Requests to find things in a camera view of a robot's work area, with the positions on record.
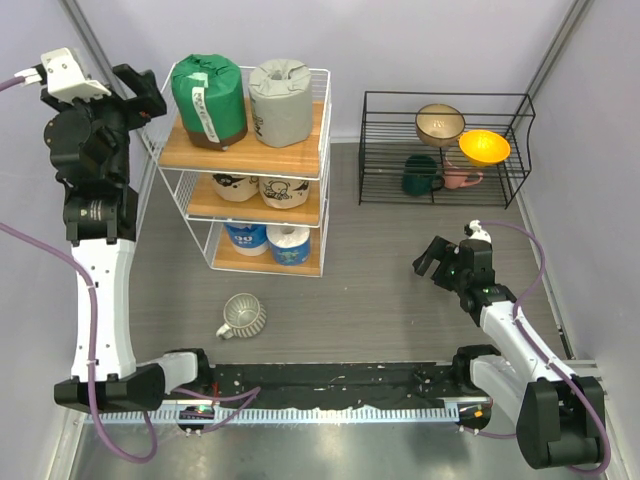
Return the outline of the blue white plastic-wrapped roll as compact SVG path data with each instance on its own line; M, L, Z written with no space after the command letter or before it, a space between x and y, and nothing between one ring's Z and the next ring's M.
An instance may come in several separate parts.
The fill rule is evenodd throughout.
M269 249L264 224L226 223L225 229L234 250L243 256L256 257Z

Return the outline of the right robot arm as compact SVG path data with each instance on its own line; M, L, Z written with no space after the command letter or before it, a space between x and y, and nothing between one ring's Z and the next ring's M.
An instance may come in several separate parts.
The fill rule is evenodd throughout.
M182 394L243 412L487 396L529 466L603 469L600 383L498 272L498 215L531 171L530 96L368 90L350 146L330 116L317 102L309 140L281 149L251 123L225 153L170 111L131 277L138 357L202 349L208 379Z

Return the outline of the green paper roll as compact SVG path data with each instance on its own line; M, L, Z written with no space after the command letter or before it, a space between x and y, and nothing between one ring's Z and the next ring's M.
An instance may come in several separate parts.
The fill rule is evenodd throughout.
M199 148L225 151L247 132L242 72L218 54L191 54L176 63L171 91L182 125Z

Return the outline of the grey paper towel roll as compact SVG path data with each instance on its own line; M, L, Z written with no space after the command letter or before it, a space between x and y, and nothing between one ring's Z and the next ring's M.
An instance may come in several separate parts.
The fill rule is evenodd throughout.
M313 126L311 72L293 59L269 60L249 75L254 133L259 141L283 148L306 140Z

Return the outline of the brown paper roll with cartoon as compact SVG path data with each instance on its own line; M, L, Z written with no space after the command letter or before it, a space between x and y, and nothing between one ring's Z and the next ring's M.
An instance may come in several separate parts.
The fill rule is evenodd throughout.
M267 206L276 209L292 209L307 201L310 182L298 179L261 177L259 190Z

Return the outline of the white roll blue wrapper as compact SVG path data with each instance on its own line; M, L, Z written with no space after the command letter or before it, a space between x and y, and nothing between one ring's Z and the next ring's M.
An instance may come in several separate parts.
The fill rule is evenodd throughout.
M289 225L268 225L267 239L274 261L283 266L305 263L311 253L311 229Z

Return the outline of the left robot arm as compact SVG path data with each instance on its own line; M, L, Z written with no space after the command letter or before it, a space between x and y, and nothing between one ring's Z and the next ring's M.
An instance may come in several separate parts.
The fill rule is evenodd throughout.
M201 348L137 362L130 338L129 279L136 250L138 194L130 185L130 134L167 112L152 71L113 73L133 92L44 68L42 101L56 110L44 130L55 179L64 188L63 223L78 285L77 343L69 379L54 400L85 413L149 412L180 388L205 397L213 385Z

